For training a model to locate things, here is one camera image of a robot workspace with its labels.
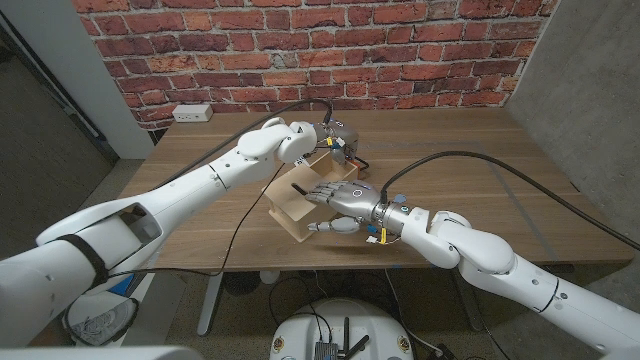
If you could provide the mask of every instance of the wooden table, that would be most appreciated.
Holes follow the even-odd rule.
[[[121,196],[148,191],[207,149],[263,114],[215,114],[204,124],[174,124]],[[321,112],[289,112],[285,120],[319,122]],[[486,153],[516,167],[602,220],[587,199],[502,109],[335,111],[360,134],[358,156],[371,164],[365,180],[378,188],[398,170],[444,150]],[[286,165],[283,173],[292,165]],[[242,186],[183,224],[156,267],[220,269],[231,235],[267,180]],[[478,159],[443,158],[415,169],[389,190],[430,211],[451,210],[500,235],[538,264],[624,263],[626,245],[564,209],[524,181]],[[262,199],[236,237],[225,271],[427,267],[409,246],[365,243],[367,233],[314,234],[298,243],[268,214]]]

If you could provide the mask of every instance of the wall outlet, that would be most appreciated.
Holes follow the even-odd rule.
[[[173,118],[177,122],[205,122],[211,119],[211,105],[178,105],[173,110]]]

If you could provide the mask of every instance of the red brick wall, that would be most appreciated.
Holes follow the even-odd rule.
[[[502,106],[558,0],[72,0],[145,129],[181,103]]]

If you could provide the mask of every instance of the black strap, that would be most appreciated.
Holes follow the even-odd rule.
[[[96,276],[93,278],[93,284],[89,290],[94,287],[104,284],[109,279],[109,270],[107,270],[104,260],[98,255],[98,253],[89,245],[83,238],[75,234],[63,235],[56,240],[64,240],[69,244],[76,247],[89,260],[93,270],[96,272]]]

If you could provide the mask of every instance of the white robotic arm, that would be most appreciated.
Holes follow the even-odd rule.
[[[528,307],[603,354],[640,352],[639,314],[542,270],[515,254],[504,239],[472,229],[458,214],[440,211],[429,224],[428,210],[381,204],[378,191],[361,181],[321,184],[306,198],[326,202],[357,223],[376,223],[400,235],[430,263],[457,266],[470,284]],[[340,232],[333,227],[333,222],[309,225]]]

